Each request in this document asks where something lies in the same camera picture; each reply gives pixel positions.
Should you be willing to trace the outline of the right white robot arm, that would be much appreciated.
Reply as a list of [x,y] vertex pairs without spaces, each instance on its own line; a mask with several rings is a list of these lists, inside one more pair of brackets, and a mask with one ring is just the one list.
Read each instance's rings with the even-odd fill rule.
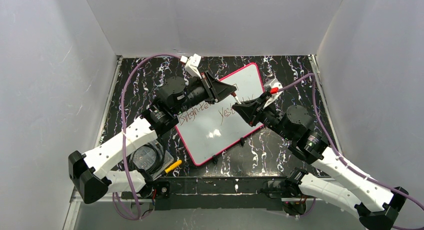
[[288,149],[295,157],[337,181],[333,184],[297,169],[285,180],[291,193],[317,197],[337,206],[357,218],[366,229],[391,229],[406,201],[407,191],[401,187],[389,190],[378,186],[363,171],[355,174],[358,168],[334,153],[328,139],[314,131],[314,121],[304,107],[292,105],[282,113],[268,103],[271,98],[271,93],[265,92],[254,100],[235,103],[232,109],[248,125],[261,123],[288,140]]

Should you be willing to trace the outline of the white marker pen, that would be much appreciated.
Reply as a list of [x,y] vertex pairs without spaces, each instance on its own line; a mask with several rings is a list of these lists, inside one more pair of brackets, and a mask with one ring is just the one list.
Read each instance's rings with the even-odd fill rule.
[[241,101],[239,100],[237,96],[234,96],[234,100],[236,104],[241,104]]

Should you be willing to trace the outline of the pink framed whiteboard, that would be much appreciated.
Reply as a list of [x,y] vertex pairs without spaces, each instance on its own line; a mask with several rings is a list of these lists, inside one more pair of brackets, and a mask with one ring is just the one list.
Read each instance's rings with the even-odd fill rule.
[[[221,81],[235,86],[241,101],[254,100],[264,92],[255,63],[247,64]],[[179,115],[176,130],[194,165],[206,163],[262,127],[261,123],[254,127],[245,123],[232,109],[235,102],[233,96],[215,104],[201,102]]]

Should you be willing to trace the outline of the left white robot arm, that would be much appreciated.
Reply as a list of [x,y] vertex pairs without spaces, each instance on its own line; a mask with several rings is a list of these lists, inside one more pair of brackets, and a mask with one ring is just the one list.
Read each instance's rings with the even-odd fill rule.
[[84,153],[76,150],[68,156],[68,174],[83,202],[94,203],[112,192],[138,193],[152,181],[146,170],[112,168],[174,128],[179,114],[200,103],[218,103],[236,90],[236,86],[215,79],[209,72],[188,83],[181,77],[166,79],[151,105],[131,125],[94,149]]

